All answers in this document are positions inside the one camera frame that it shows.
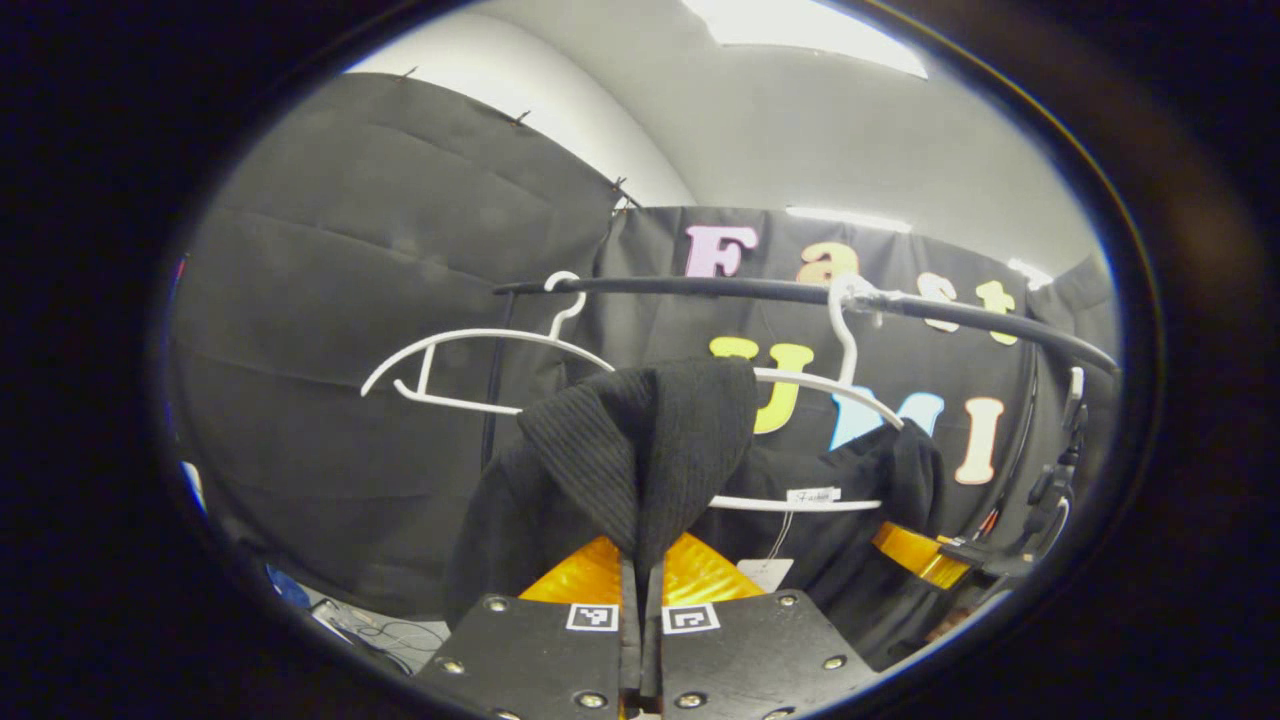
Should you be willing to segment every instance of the pink letter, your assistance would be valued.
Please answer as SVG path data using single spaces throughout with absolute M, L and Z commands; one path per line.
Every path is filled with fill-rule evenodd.
M 692 225 L 685 232 L 690 240 L 685 275 L 690 278 L 714 278 L 716 268 L 726 278 L 733 277 L 742 263 L 742 247 L 750 250 L 760 243 L 754 228 Z

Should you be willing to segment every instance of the clothing tag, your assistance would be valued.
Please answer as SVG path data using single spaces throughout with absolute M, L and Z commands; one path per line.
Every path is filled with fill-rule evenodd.
M 787 491 L 787 502 L 836 502 L 840 488 L 799 488 Z
M 764 592 L 773 592 L 782 584 L 782 578 L 787 577 L 787 570 L 795 560 L 790 557 L 774 557 L 773 560 L 739 560 L 737 570 L 749 580 L 760 587 Z

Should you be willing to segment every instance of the screw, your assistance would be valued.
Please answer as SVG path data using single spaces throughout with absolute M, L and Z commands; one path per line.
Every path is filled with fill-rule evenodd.
M 591 707 L 591 708 L 604 707 L 605 705 L 609 703 L 609 701 L 604 700 L 603 694 L 590 693 L 590 692 L 577 693 L 577 697 L 573 700 L 576 700 L 577 703 L 581 705 L 582 707 Z
M 703 693 L 685 693 L 676 698 L 676 707 L 692 710 L 695 707 L 701 707 L 704 702 L 707 702 L 707 696 Z
M 457 660 L 449 660 L 448 657 L 440 657 L 435 661 L 435 664 L 439 665 L 445 673 L 451 673 L 453 675 L 461 675 L 462 671 L 466 670 L 461 662 Z

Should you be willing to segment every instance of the black sweater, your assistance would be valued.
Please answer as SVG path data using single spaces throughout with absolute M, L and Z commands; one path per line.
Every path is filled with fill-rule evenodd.
M 938 451 L 910 420 L 818 456 L 753 447 L 755 383 L 745 360 L 685 360 L 594 375 L 521 413 L 524 441 L 490 462 L 467 509 L 449 565 L 451 625 L 483 593 L 518 594 L 602 534 L 641 582 L 685 530 L 730 561 L 764 557 L 782 514 L 708 509 L 713 496 L 838 487 L 842 501 L 883 506 L 797 514 L 778 553 L 795 559 L 782 587 L 808 592 L 864 657 L 915 633 L 918 606 L 937 593 L 869 541 L 884 519 L 934 534 Z

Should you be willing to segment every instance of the black clothing rack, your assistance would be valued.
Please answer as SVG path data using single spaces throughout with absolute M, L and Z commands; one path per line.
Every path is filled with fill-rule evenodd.
M 500 284 L 493 288 L 494 295 L 508 296 L 506 307 L 507 323 L 511 322 L 512 305 L 518 295 L 547 295 L 568 292 L 602 292 L 627 295 L 698 295 L 707 297 L 751 297 L 755 300 L 781 300 L 786 302 L 827 304 L 827 287 L 790 281 L 767 281 L 754 278 L 678 278 L 678 277 L 639 277 L 639 278 L 588 278 L 566 279 L 545 290 L 540 282 Z M 890 313 L 925 320 L 957 323 L 979 331 L 1011 334 L 1057 351 L 1073 360 L 1101 368 L 1112 377 L 1120 377 L 1120 365 L 1106 352 L 1083 340 L 1046 325 L 1038 320 L 1018 315 L 1004 315 L 982 307 L 960 302 L 927 300 L 897 291 L 855 291 L 851 302 L 854 310 L 864 313 Z M 500 379 L 502 343 L 494 351 L 494 365 L 489 378 L 488 402 L 497 402 Z M 481 443 L 481 462 L 489 464 L 493 448 L 493 425 L 486 423 Z

